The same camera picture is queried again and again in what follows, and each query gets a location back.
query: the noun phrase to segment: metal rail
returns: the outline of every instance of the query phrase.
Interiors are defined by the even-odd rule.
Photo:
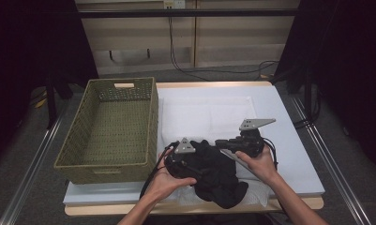
[[[295,97],[293,99],[293,103],[301,118],[305,119],[305,109],[302,101]],[[337,162],[331,155],[331,152],[325,144],[319,131],[313,124],[307,124],[306,128],[314,144],[316,145],[316,148],[319,151],[327,170],[330,172],[331,177],[333,178],[343,200],[346,202],[346,205],[351,211],[354,220],[359,225],[370,225],[371,222],[369,221],[362,203],[358,200],[351,186],[346,181],[342,171],[339,169]]]
[[[33,183],[36,180],[42,161],[47,155],[48,149],[50,148],[51,143],[53,142],[53,139],[59,129],[67,107],[68,100],[66,100],[66,102],[63,104],[59,117],[53,124],[53,127],[51,129],[47,129],[45,136],[36,152],[36,155],[23,177],[23,180],[19,184],[17,191],[12,196],[12,199],[9,202],[3,216],[1,216],[0,218],[0,225],[15,224],[15,221],[23,208],[23,204],[27,199],[30,189],[32,188]]]

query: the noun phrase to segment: black curtain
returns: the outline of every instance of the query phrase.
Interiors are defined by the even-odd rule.
[[[31,91],[98,77],[73,0],[0,1],[0,152],[23,119]]]

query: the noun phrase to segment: metal bracket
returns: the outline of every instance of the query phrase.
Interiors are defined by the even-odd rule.
[[[245,119],[240,125],[240,130],[250,130],[276,122],[276,119]]]
[[[187,138],[183,138],[182,141],[176,146],[174,151],[176,154],[195,153],[196,149],[190,144]]]

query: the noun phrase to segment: black cloth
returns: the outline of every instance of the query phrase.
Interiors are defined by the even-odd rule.
[[[246,195],[248,184],[238,181],[234,160],[206,140],[190,143],[196,153],[187,154],[184,161],[203,172],[202,178],[194,185],[196,195],[225,209],[239,204]]]

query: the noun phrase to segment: woven basket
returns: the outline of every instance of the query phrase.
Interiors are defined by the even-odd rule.
[[[157,140],[154,78],[91,80],[54,168],[74,184],[143,181]]]

